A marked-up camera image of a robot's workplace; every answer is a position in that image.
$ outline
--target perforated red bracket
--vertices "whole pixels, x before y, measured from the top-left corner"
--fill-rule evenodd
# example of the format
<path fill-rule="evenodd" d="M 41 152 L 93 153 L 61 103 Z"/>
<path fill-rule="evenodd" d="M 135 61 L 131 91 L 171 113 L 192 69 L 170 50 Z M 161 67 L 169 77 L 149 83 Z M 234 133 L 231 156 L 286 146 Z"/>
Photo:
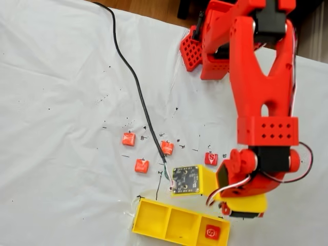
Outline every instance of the perforated red bracket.
<path fill-rule="evenodd" d="M 194 30 L 196 30 L 196 26 L 190 28 L 189 34 L 180 43 L 181 56 L 188 72 L 202 64 L 201 42 L 191 38 Z"/>

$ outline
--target black cable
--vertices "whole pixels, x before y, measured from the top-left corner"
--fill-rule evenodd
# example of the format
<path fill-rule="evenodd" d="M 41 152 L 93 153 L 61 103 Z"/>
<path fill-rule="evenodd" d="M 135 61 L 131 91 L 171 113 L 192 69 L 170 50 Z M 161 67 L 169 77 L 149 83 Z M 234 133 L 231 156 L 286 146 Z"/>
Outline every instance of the black cable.
<path fill-rule="evenodd" d="M 156 134 L 154 132 L 152 123 L 150 122 L 149 114 L 148 114 L 147 107 L 146 107 L 146 104 L 145 104 L 145 101 L 144 101 L 144 97 L 142 96 L 142 92 L 141 92 L 141 88 L 140 88 L 140 83 L 139 83 L 138 77 L 135 74 L 133 68 L 130 66 L 130 64 L 127 62 L 127 60 L 124 58 L 124 56 L 120 52 L 119 47 L 117 45 L 117 40 L 116 40 L 116 21 L 115 21 L 114 12 L 111 9 L 107 8 L 105 5 L 102 5 L 102 4 L 96 3 L 96 2 L 94 2 L 94 4 L 97 4 L 97 5 L 101 6 L 102 8 L 106 9 L 107 11 L 109 11 L 112 14 L 112 17 L 113 17 L 113 36 L 114 36 L 115 48 L 117 50 L 118 55 L 121 57 L 121 59 L 123 60 L 123 62 L 127 65 L 127 67 L 130 69 L 130 71 L 131 71 L 131 73 L 132 73 L 132 75 L 133 75 L 133 77 L 135 79 L 135 82 L 136 82 L 137 88 L 138 88 L 138 93 L 139 93 L 140 101 L 141 101 L 141 104 L 142 104 L 142 108 L 144 109 L 143 111 L 145 112 L 145 116 L 146 116 L 146 120 L 147 120 L 147 123 L 148 123 L 148 126 L 149 126 L 150 133 L 153 136 L 153 139 L 154 139 L 154 142 L 156 144 L 156 147 L 157 147 L 157 150 L 159 152 L 159 155 L 161 156 L 161 158 L 163 160 L 163 164 L 165 164 L 166 163 L 165 155 L 164 155 L 162 149 L 160 148 L 160 145 L 158 143 L 158 140 L 157 140 Z"/>
<path fill-rule="evenodd" d="M 276 178 L 273 178 L 271 175 L 268 175 L 265 172 L 262 172 L 262 174 L 265 177 L 267 177 L 267 178 L 269 178 L 269 179 L 271 179 L 271 180 L 273 180 L 273 181 L 275 181 L 277 183 L 293 183 L 293 182 L 296 182 L 296 181 L 299 181 L 299 180 L 305 178 L 309 174 L 309 172 L 311 171 L 311 168 L 312 168 L 312 164 L 313 164 L 313 152 L 312 152 L 312 149 L 307 144 L 305 144 L 303 142 L 299 142 L 299 143 L 301 145 L 303 145 L 304 147 L 306 147 L 307 150 L 310 152 L 310 155 L 311 155 L 311 160 L 310 160 L 309 167 L 308 167 L 307 171 L 302 176 L 300 176 L 299 178 L 292 179 L 292 180 L 286 180 L 286 181 L 284 181 L 284 180 L 278 180 Z"/>

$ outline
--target wooden floor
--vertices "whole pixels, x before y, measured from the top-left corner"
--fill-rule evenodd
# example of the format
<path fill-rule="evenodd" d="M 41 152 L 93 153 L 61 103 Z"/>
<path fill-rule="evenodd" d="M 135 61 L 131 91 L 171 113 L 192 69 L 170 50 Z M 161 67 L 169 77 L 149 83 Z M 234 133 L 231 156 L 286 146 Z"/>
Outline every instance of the wooden floor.
<path fill-rule="evenodd" d="M 180 0 L 87 0 L 99 2 L 107 7 L 148 16 L 163 22 L 190 27 L 197 23 L 201 0 L 192 1 L 187 19 L 178 19 Z"/>

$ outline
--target red and white wire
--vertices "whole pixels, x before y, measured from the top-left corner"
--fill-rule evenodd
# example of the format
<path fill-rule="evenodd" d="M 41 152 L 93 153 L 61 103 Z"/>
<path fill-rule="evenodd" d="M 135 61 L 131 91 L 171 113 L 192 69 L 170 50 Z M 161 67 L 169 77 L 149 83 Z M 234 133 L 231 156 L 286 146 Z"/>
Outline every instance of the red and white wire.
<path fill-rule="evenodd" d="M 207 206 L 212 206 L 215 202 L 214 197 L 216 196 L 216 194 L 218 194 L 219 192 L 222 192 L 224 190 L 227 190 L 227 189 L 231 189 L 231 188 L 237 188 L 239 186 L 242 186 L 244 184 L 246 184 L 247 182 L 249 182 L 251 180 L 251 176 L 248 175 L 247 178 L 245 178 L 244 180 L 240 181 L 240 182 L 237 182 L 237 183 L 233 183 L 233 184 L 230 184 L 228 186 L 225 186 L 225 187 L 222 187 L 222 188 L 219 188 L 219 189 L 216 189 L 214 190 L 207 198 L 206 200 L 206 205 Z"/>

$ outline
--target wire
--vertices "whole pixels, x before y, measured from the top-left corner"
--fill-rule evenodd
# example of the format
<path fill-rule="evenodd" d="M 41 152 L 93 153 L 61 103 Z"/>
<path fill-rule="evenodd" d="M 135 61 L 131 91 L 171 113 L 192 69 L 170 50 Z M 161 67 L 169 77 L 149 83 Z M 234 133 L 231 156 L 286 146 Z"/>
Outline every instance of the wire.
<path fill-rule="evenodd" d="M 291 104 L 289 109 L 289 115 L 293 116 L 294 112 L 294 104 L 295 104 L 295 96 L 296 96 L 296 89 L 297 89 L 297 81 L 296 81 L 296 49 L 297 49 L 297 34 L 295 28 L 293 28 L 293 60 L 292 60 L 292 98 Z"/>
<path fill-rule="evenodd" d="M 311 149 L 308 145 L 306 145 L 305 143 L 303 143 L 303 142 L 299 142 L 299 143 L 300 143 L 301 145 L 303 145 L 304 147 L 306 147 L 307 150 L 308 150 L 308 151 L 310 152 L 310 154 L 311 154 L 311 156 L 310 156 L 309 166 L 308 166 L 308 168 L 307 168 L 307 170 L 306 170 L 306 172 L 305 172 L 304 174 L 302 174 L 301 176 L 299 176 L 299 177 L 297 177 L 297 178 L 293 178 L 293 179 L 289 179 L 289 180 L 282 180 L 282 179 L 275 178 L 275 177 L 271 176 L 270 174 L 268 174 L 268 173 L 266 173 L 266 172 L 262 172 L 262 174 L 263 174 L 265 177 L 267 177 L 267 178 L 269 178 L 269 179 L 271 179 L 271 180 L 273 180 L 273 181 L 276 181 L 276 182 L 278 182 L 278 183 L 293 183 L 293 182 L 296 182 L 296 181 L 299 181 L 299 180 L 305 178 L 305 177 L 309 174 L 309 172 L 311 171 L 311 168 L 312 168 L 312 164 L 313 164 L 313 152 L 312 152 L 312 149 Z"/>
<path fill-rule="evenodd" d="M 111 9 L 107 8 L 105 5 L 102 5 L 102 4 L 97 3 L 97 2 L 94 2 L 94 4 L 97 4 L 98 6 L 106 9 L 107 11 L 109 11 L 112 14 L 112 17 L 113 17 L 113 36 L 114 36 L 115 48 L 117 50 L 117 53 L 118 53 L 119 57 L 121 57 L 121 59 L 123 60 L 123 62 L 125 63 L 125 65 L 127 65 L 127 67 L 130 69 L 130 71 L 131 71 L 131 73 L 132 73 L 132 75 L 133 75 L 133 77 L 135 79 L 135 82 L 136 82 L 136 85 L 137 85 L 137 88 L 138 88 L 138 93 L 139 93 L 140 101 L 141 101 L 141 104 L 142 104 L 142 108 L 144 109 L 143 111 L 144 111 L 145 116 L 146 116 L 146 120 L 147 120 L 147 123 L 148 123 L 148 126 L 149 126 L 150 133 L 152 134 L 152 137 L 153 137 L 154 142 L 156 144 L 156 147 L 157 147 L 157 150 L 159 152 L 159 155 L 160 155 L 160 157 L 163 160 L 164 170 L 165 170 L 165 177 L 170 181 L 171 187 L 172 187 L 173 184 L 174 184 L 174 181 L 172 180 L 172 178 L 170 176 L 170 173 L 169 173 L 168 167 L 167 167 L 167 162 L 166 162 L 166 159 L 165 159 L 165 155 L 164 155 L 162 149 L 160 148 L 160 145 L 158 143 L 158 140 L 157 140 L 156 134 L 154 132 L 152 123 L 150 121 L 149 114 L 148 114 L 148 111 L 147 111 L 147 107 L 146 107 L 146 104 L 145 104 L 144 97 L 142 95 L 142 91 L 141 91 L 141 87 L 140 87 L 140 83 L 139 83 L 138 77 L 137 77 L 136 73 L 134 72 L 133 68 L 130 66 L 130 64 L 127 62 L 127 60 L 122 55 L 121 51 L 119 50 L 118 44 L 117 44 L 117 39 L 116 39 L 116 20 L 115 20 L 114 12 Z"/>
<path fill-rule="evenodd" d="M 216 196 L 216 194 L 218 194 L 219 192 L 222 192 L 224 190 L 227 190 L 227 189 L 230 189 L 230 188 L 236 188 L 236 187 L 239 187 L 239 186 L 242 186 L 244 184 L 246 184 L 247 182 L 249 182 L 251 180 L 251 176 L 248 175 L 247 178 L 245 178 L 244 180 L 238 182 L 238 183 L 233 183 L 233 184 L 230 184 L 228 186 L 225 186 L 225 187 L 222 187 L 222 188 L 219 188 L 219 189 L 216 189 L 214 190 L 207 198 L 206 200 L 206 205 L 207 206 L 212 206 L 215 202 L 215 200 L 211 201 L 212 199 L 214 199 L 214 197 Z"/>

